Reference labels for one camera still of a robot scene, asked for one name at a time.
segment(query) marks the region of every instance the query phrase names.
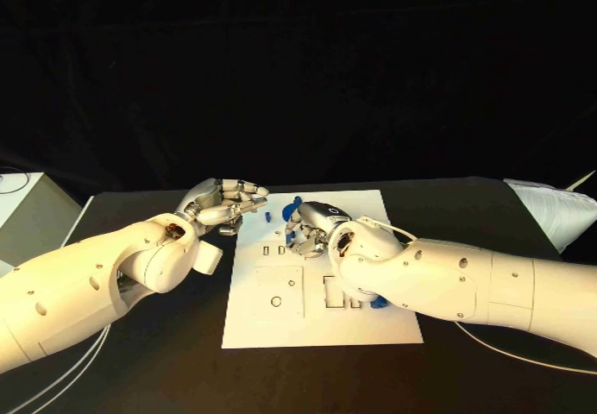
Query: white cable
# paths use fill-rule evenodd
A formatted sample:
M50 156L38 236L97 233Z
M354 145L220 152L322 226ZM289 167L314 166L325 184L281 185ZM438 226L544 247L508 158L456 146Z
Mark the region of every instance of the white cable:
M529 362L530 364L536 364L540 365L542 367L547 367L547 368L553 368L553 369L560 369L562 371L569 371L572 373L588 373L589 375L597 375L597 371L589 371L586 369L578 369L578 368L569 368L569 367L560 367L559 365L550 365L546 364L544 362L539 362L534 360L529 360L527 358L523 358L521 356L517 356L514 354L510 354L505 351L501 351L500 349L497 349L495 347L492 347L491 345L488 345L488 343L482 342L462 327L462 325L459 325L458 322L454 322L454 324L456 325L456 327L465 332L465 334L481 344L484 345L490 350L492 350L494 352L498 352L500 354L507 355L511 358L516 358L520 361Z
M14 414L25 405L28 405L60 382L61 380L69 376L69 374L74 371L76 367L83 363L84 358L89 356L89 354L93 352L93 349L96 347L100 348L100 343L103 343L105 337L107 336L109 331L109 325L103 328L99 336L94 339L93 345L86 350L83 356L74 363L74 365L70 367L70 369L61 374L61 376L34 394L17 407L14 407L5 414Z
M107 337L109 325L103 328L103 330L105 330L105 335L103 335L102 341L99 342L99 345L96 347L93 356L90 357L89 362L83 366L83 369L76 374L76 377L66 384L66 386L61 388L61 390L58 390L58 393L50 398L50 400L45 402L45 404L43 404L43 406L31 414L35 414L35 412L40 412L43 410L43 408L53 402L53 400L61 395L61 393L66 391L66 389L69 389L69 387L74 384L74 381L77 380L77 377L80 377L80 375L83 374L84 370L89 368L89 365L93 362L93 359L94 359L96 355L99 354L99 349L102 348L102 345L103 345L103 342L105 342L105 338Z
M416 237L406 231L402 229L397 229L394 226L390 226L389 224L384 224L381 222L377 222L373 218L370 218L368 216L364 216L366 220L371 223L374 223L376 225L386 227L387 229L392 229L393 231L396 231L397 233L400 233L402 235L405 235L412 241L416 240Z

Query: white paper sheet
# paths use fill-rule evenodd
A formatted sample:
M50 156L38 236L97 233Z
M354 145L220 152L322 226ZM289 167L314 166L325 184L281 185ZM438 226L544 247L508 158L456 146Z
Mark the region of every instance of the white paper sheet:
M366 215L387 223L377 190L268 196L266 207L243 216L221 348L422 343L413 312L390 304L371 309L350 299L331 276L327 254L304 259L285 250L282 208L295 196L335 205L353 218Z

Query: cable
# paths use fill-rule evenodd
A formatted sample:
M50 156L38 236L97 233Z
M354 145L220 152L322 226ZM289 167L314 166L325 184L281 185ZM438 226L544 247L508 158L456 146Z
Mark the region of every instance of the cable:
M367 216L363 216L363 217L366 218L366 220L370 223L374 223L376 225L379 225L381 227L386 227L387 229L392 229L393 231L396 231L397 233L400 233L402 235L405 235L412 241L416 240L416 237L406 230L397 229L394 226L390 226L389 224L384 224L381 222L377 222L373 218L367 217Z
M8 170L14 170L15 172L24 174L24 178L25 178L24 184L15 190L0 192L0 194L12 194L14 192L21 190L27 186L28 182L31 181L31 176L22 170L20 170L18 168L14 168L12 166L0 166L0 168L7 168Z
M462 325L459 325L458 322L454 322L454 324L456 325L456 327L465 332L465 334L481 344L484 345L490 350L492 350L494 352L498 352L500 354L507 355L511 358L516 358L520 361L529 362L530 364L536 364L540 365L542 367L547 367L547 368L553 368L553 369L560 369L562 371L569 371L572 373L588 373L589 375L597 375L597 371L589 371L586 369L578 369L578 368L569 368L569 367L560 367L559 365L550 365L546 364L544 362L540 361L534 361L534 360L529 360L527 358L523 358L521 356L517 356L514 354L510 354L505 351L501 351L500 349L497 349L495 347L492 347L491 345L488 345L488 343L482 342L462 327Z
M37 394L34 394L17 407L14 407L5 414L14 414L25 405L28 405L60 382L61 380L69 376L69 374L74 371L76 367L83 363L84 358L89 356L89 354L93 352L93 349L96 347L102 347L100 344L103 344L103 340L105 337L107 336L107 331L109 331L109 325L103 328L99 336L94 339L93 345L90 346L90 348L86 350L83 356L80 357L80 359L77 360L77 362L74 363L74 365L70 367L70 369L61 374L61 376L45 386L45 388L43 388L43 390L40 390L40 392L37 392Z
M80 375L83 374L84 370L89 368L90 363L93 362L93 359L96 357L96 355L99 354L99 349L102 348L103 342L105 342L105 338L107 337L107 332L109 332L109 326L107 325L103 328L105 331L105 335L102 338L102 341L99 342L99 346L96 347L93 356L89 359L89 362L86 363L86 365L83 366L83 369L80 370L80 372L76 374L76 377L71 379L71 381L66 384L66 386L61 388L61 390L58 390L58 393L48 399L48 401L45 402L45 404L43 404L43 406L31 413L35 414L35 412L40 412L43 410L43 408L50 405L50 403L53 402L53 400L61 395L61 393L66 391L66 389L69 389L69 387L74 384L74 381L77 380L77 377L80 377Z

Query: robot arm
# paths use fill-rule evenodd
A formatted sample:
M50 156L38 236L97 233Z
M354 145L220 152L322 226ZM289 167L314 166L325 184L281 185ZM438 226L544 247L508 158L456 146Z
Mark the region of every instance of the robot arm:
M413 237L403 246L383 227L363 216L324 232L350 297L370 302L380 295L430 317L524 330L597 357L595 267Z
M86 339L149 294L168 292L191 267L211 274L221 251L198 241L214 225L233 235L266 189L207 179L174 214L45 253L0 279L0 373Z

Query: black backdrop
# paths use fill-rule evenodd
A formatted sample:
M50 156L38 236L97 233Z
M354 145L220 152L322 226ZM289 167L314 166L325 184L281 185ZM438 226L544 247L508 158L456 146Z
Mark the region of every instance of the black backdrop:
M208 176L566 185L593 167L597 29L569 2L4 0L0 16L0 165L77 200Z

